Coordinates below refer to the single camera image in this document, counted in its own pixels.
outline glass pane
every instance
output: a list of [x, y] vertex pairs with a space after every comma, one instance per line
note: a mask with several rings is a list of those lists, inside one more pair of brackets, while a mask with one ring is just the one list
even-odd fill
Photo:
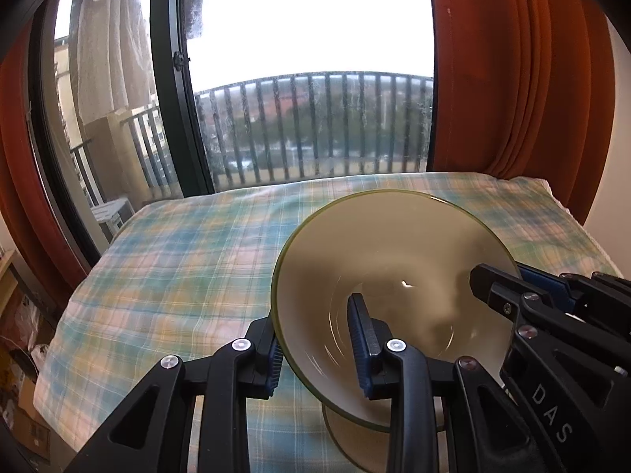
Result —
[[431, 0], [183, 3], [217, 190], [425, 170]]
[[149, 0], [51, 0], [44, 29], [54, 153], [103, 252], [144, 205], [182, 197], [153, 78]]

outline white curtain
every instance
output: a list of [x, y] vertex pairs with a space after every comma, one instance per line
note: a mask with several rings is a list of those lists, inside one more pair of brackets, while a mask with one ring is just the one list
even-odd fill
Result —
[[82, 1], [77, 64], [84, 123], [149, 104], [155, 82], [140, 0]]

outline plaid tablecloth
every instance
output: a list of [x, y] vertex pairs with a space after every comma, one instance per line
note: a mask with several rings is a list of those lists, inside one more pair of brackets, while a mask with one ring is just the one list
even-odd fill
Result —
[[[154, 203], [125, 224], [70, 299], [35, 407], [80, 449], [162, 356], [210, 355], [266, 316], [274, 263], [291, 232], [326, 203], [374, 188], [428, 192], [462, 206], [520, 262], [557, 274], [617, 274], [547, 184], [528, 178], [366, 175]], [[356, 471], [329, 438], [320, 403], [286, 363], [274, 397], [249, 400], [247, 409], [253, 472]], [[196, 456], [196, 440], [191, 447]]]

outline cardboard box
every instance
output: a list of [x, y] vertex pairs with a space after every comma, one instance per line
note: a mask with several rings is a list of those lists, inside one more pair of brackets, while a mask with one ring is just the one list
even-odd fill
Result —
[[22, 383], [24, 382], [24, 372], [21, 370], [9, 352], [0, 346], [0, 389], [18, 398]]
[[31, 379], [25, 378], [20, 390], [20, 398], [18, 399], [18, 407], [24, 410], [28, 416], [36, 423], [49, 428], [46, 420], [40, 416], [33, 406], [33, 394], [35, 393], [35, 384]]
[[12, 433], [31, 452], [50, 460], [50, 429], [34, 421], [19, 407], [13, 415]]

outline wall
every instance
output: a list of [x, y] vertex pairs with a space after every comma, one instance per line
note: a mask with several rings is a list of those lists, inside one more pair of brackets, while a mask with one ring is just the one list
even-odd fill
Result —
[[24, 281], [24, 284], [26, 284], [33, 297], [39, 299], [40, 303], [42, 303], [42, 305], [45, 306], [50, 313], [55, 313], [55, 302], [53, 302], [50, 298], [42, 284], [33, 274], [33, 271], [28, 265], [26, 265], [20, 250], [15, 245], [15, 242], [11, 237], [9, 229], [6, 227], [6, 223], [4, 222], [2, 215], [0, 215], [0, 247], [2, 247], [5, 251], [13, 249], [17, 252], [15, 259], [13, 260], [13, 265], [15, 266], [18, 275], [21, 277], [22, 281]]
[[631, 279], [631, 53], [609, 25], [616, 73], [616, 109], [603, 178], [585, 229]]

